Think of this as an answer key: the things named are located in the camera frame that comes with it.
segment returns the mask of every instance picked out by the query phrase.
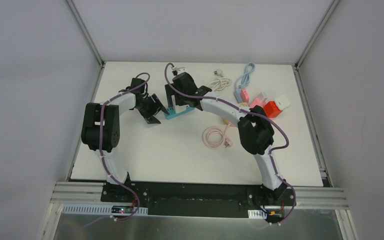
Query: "black mounting plate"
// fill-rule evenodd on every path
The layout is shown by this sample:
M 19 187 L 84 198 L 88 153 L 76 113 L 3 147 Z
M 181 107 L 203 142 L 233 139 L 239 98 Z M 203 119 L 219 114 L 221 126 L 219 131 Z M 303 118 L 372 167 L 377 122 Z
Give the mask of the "black mounting plate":
M 261 185 L 198 184 L 126 181 L 126 186 L 138 195 L 140 206 L 148 208 L 148 215 L 248 218 L 248 210 L 261 206 L 292 206 L 291 189 L 273 200 Z M 132 202 L 132 194 L 123 187 L 105 182 L 102 202 Z

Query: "white wall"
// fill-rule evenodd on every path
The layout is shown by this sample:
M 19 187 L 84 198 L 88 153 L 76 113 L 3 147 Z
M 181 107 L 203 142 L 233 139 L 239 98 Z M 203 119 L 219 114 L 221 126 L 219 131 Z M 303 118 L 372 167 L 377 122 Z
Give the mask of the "white wall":
M 301 78 L 360 239 L 384 239 L 384 1 L 343 0 Z
M 0 0 L 0 240 L 38 236 L 98 65 L 62 0 Z
M 295 63 L 331 0 L 74 0 L 105 61 Z

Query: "white table surface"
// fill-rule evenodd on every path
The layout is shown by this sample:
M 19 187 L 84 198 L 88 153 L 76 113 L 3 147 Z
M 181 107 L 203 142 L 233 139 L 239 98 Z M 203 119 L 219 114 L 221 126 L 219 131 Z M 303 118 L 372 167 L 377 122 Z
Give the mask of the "white table surface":
M 196 85 L 207 84 L 215 79 L 214 71 L 235 81 L 245 69 L 245 64 L 177 63 L 186 67 Z M 167 106 L 164 85 L 165 62 L 107 62 L 99 83 L 94 102 L 104 102 L 119 90 L 130 85 L 138 73 L 148 72 L 151 79 L 148 92 L 157 94 Z M 236 103 L 234 86 L 217 92 L 221 98 Z M 301 104 L 293 69 L 290 65 L 256 65 L 247 91 L 251 101 L 259 92 L 265 91 L 269 100 L 286 95 L 291 106 L 274 121 L 290 139 L 287 149 L 274 152 L 281 175 L 294 186 L 322 186 L 304 109 Z M 116 147 L 120 161 L 125 161 L 133 181 L 210 183 L 259 185 L 261 174 L 254 157 L 240 143 L 238 130 L 230 128 L 228 137 L 233 146 L 212 150 L 202 142 L 203 131 L 211 126 L 224 128 L 222 119 L 198 109 L 182 116 L 166 120 L 162 112 L 156 117 L 161 124 L 146 124 L 135 109 L 120 117 L 120 141 Z M 282 135 L 275 129 L 274 146 L 285 144 Z M 71 179 L 105 180 L 106 174 L 98 157 L 81 144 L 72 170 Z

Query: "cable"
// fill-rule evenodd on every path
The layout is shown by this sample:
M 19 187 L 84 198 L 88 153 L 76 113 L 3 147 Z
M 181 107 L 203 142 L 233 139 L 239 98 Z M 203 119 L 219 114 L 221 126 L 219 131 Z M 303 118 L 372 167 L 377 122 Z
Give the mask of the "cable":
M 77 227 L 77 228 L 65 228 L 65 227 L 62 225 L 62 223 L 61 223 L 62 221 L 61 221 L 61 219 L 60 219 L 59 222 L 58 222 L 58 229 L 64 230 L 64 231 L 66 231 L 66 232 L 72 232 L 72 233 L 74 233 L 74 232 L 78 232 L 78 231 L 80 231 L 80 230 L 82 230 L 82 229 L 85 229 L 85 228 L 89 227 L 90 225 L 92 225 L 92 224 L 94 224 L 94 223 L 96 223 L 96 222 L 99 222 L 99 221 L 101 221 L 102 219 L 106 219 L 106 218 L 110 218 L 110 216 L 108 216 L 108 215 L 100 216 L 100 217 L 96 218 L 95 220 L 92 220 L 91 222 L 86 223 L 85 225 L 80 226 L 80 227 Z
M 141 83 L 140 85 L 132 88 L 132 89 L 129 89 L 127 91 L 124 91 L 122 93 L 118 93 L 117 95 L 113 96 L 112 98 L 110 98 L 109 100 L 107 100 L 106 102 L 104 102 L 102 104 L 102 108 L 101 108 L 101 112 L 100 112 L 100 123 L 99 123 L 99 153 L 100 153 L 100 156 L 101 156 L 101 161 L 102 161 L 102 165 L 103 165 L 103 168 L 105 169 L 105 172 L 106 174 L 114 181 L 116 182 L 118 185 L 120 185 L 121 187 L 123 187 L 124 189 L 126 189 L 127 191 L 131 192 L 131 194 L 133 195 L 133 197 L 137 200 L 137 207 L 136 209 L 127 217 L 124 217 L 122 219 L 119 219 L 119 218 L 116 218 L 118 219 L 119 221 L 125 221 L 125 220 L 128 220 L 129 218 L 131 218 L 134 214 L 136 214 L 139 210 L 139 207 L 141 206 L 141 201 L 139 200 L 139 197 L 138 195 L 136 194 L 135 191 L 133 191 L 132 189 L 130 189 L 128 186 L 124 185 L 123 183 L 121 183 L 117 178 L 115 178 L 110 170 L 108 170 L 108 167 L 107 167 L 107 164 L 105 163 L 105 158 L 104 158 L 104 152 L 102 151 L 102 142 L 103 142 L 103 132 L 104 132 L 104 109 L 105 109 L 105 106 L 108 105 L 109 103 L 111 103 L 112 101 L 118 99 L 119 97 L 123 96 L 123 95 L 126 95 L 136 89 L 139 89 L 141 88 L 143 85 L 146 85 L 148 83 L 148 81 L 150 80 L 151 78 L 151 75 L 147 72 L 142 72 L 142 73 L 139 73 L 136 78 L 139 78 L 141 75 L 147 75 L 148 76 L 148 79 Z
M 242 76 L 240 76 L 238 79 L 236 79 L 236 81 L 234 81 L 234 88 L 244 89 L 248 87 L 248 85 L 250 85 L 250 82 L 251 82 L 251 74 L 254 72 L 255 69 L 256 69 L 256 65 L 253 62 L 249 62 L 245 66 L 245 73 Z
M 232 85 L 232 80 L 230 78 L 226 77 L 222 70 L 220 70 L 220 69 L 215 70 L 214 75 L 219 76 L 219 78 L 214 79 L 212 82 L 210 82 L 206 85 L 213 92 L 222 91 L 226 87 Z
M 221 130 L 220 128 L 215 127 L 215 126 L 211 126 L 207 129 L 205 129 L 204 132 L 202 133 L 202 142 L 209 149 L 219 149 L 223 146 L 225 146 L 227 148 L 227 147 L 231 146 L 232 141 L 228 138 L 227 133 L 226 133 L 230 126 L 231 126 L 231 124 L 229 123 L 224 128 L 224 130 Z M 221 139 L 217 142 L 210 142 L 210 137 L 212 135 L 220 135 Z
M 282 208 L 280 209 L 280 212 L 281 212 L 283 215 L 285 215 L 285 211 L 284 211 L 284 209 L 285 209 L 285 202 L 282 200 Z
M 131 205 L 130 205 L 130 207 L 131 207 L 131 208 L 133 208 L 133 207 L 135 206 L 135 203 L 136 203 L 136 198 L 135 198 L 135 199 L 133 199 L 133 201 L 131 202 Z
M 167 69 L 169 68 L 169 66 L 174 67 L 175 65 L 174 65 L 173 63 L 169 62 L 169 63 L 167 63 L 167 65 L 165 66 L 165 70 L 164 70 L 165 81 L 168 83 L 168 86 L 170 86 L 170 88 L 173 89 L 173 91 L 175 91 L 176 93 L 178 93 L 178 94 L 180 94 L 180 95 L 182 95 L 182 96 L 184 96 L 184 97 L 191 98 L 191 99 L 211 99 L 211 100 L 216 100 L 216 101 L 222 102 L 222 103 L 224 103 L 224 104 L 226 104 L 226 105 L 229 105 L 229 106 L 231 106 L 232 108 L 238 110 L 238 111 L 241 112 L 241 113 L 245 113 L 245 114 L 249 114 L 249 115 L 253 115 L 253 116 L 260 117 L 260 118 L 262 118 L 262 119 L 268 121 L 268 122 L 269 122 L 270 124 L 272 124 L 277 130 L 279 130 L 280 134 L 282 134 L 282 136 L 284 137 L 286 143 L 285 143 L 285 145 L 283 145 L 283 146 L 275 146 L 275 147 L 273 147 L 272 149 L 270 149 L 270 150 L 268 151 L 268 155 L 270 156 L 271 164 L 273 165 L 274 173 L 276 174 L 277 178 L 278 178 L 280 181 L 282 181 L 282 183 L 284 183 L 284 184 L 286 184 L 288 187 L 290 187 L 291 190 L 292 190 L 292 195 L 293 195 L 293 205 L 292 205 L 292 208 L 290 209 L 290 211 L 289 211 L 289 213 L 286 215 L 286 217 L 285 217 L 282 221 L 279 222 L 279 224 L 282 223 L 282 222 L 284 222 L 286 219 L 288 219 L 289 216 L 291 215 L 291 213 L 293 212 L 293 210 L 294 210 L 294 208 L 295 208 L 295 205 L 297 204 L 297 195 L 296 195 L 296 193 L 295 193 L 295 189 L 294 189 L 294 187 L 293 187 L 291 184 L 289 184 L 285 179 L 283 179 L 283 178 L 280 177 L 279 172 L 278 172 L 278 169 L 277 169 L 276 164 L 275 164 L 275 159 L 273 158 L 273 151 L 280 150 L 280 149 L 285 149 L 285 148 L 287 148 L 287 147 L 289 146 L 289 138 L 288 138 L 288 136 L 286 135 L 286 133 L 282 130 L 282 128 L 281 128 L 279 125 L 277 125 L 277 124 L 276 124 L 273 120 L 271 120 L 270 118 L 268 118 L 268 117 L 266 117 L 266 116 L 264 116 L 264 115 L 262 115 L 262 114 L 258 114 L 258 113 L 256 113 L 256 112 L 250 112 L 250 111 L 247 111 L 247 110 L 245 110 L 245 109 L 239 108 L 237 105 L 235 105 L 235 104 L 233 104 L 233 103 L 231 103 L 231 102 L 229 102 L 229 101 L 226 101 L 226 100 L 224 100 L 224 99 L 222 99 L 222 98 L 215 98 L 215 97 L 213 97 L 213 96 L 192 96 L 192 95 L 187 95 L 187 94 L 185 94 L 185 93 L 183 93 L 183 92 L 177 90 L 174 86 L 172 86 L 172 85 L 170 84 L 169 78 L 167 77 Z

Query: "pink cable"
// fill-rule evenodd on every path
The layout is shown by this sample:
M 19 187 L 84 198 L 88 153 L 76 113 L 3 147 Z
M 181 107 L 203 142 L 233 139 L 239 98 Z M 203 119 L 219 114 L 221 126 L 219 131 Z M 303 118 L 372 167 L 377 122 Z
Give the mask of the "pink cable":
M 228 147 L 228 146 L 232 145 L 230 139 L 227 136 L 227 130 L 229 129 L 230 126 L 231 125 L 229 123 L 224 128 L 224 130 L 221 130 L 220 128 L 218 128 L 216 126 L 211 126 L 207 129 L 205 129 L 204 132 L 202 133 L 202 142 L 209 149 L 219 149 L 223 146 Z M 210 137 L 212 135 L 220 135 L 221 139 L 217 142 L 211 142 Z

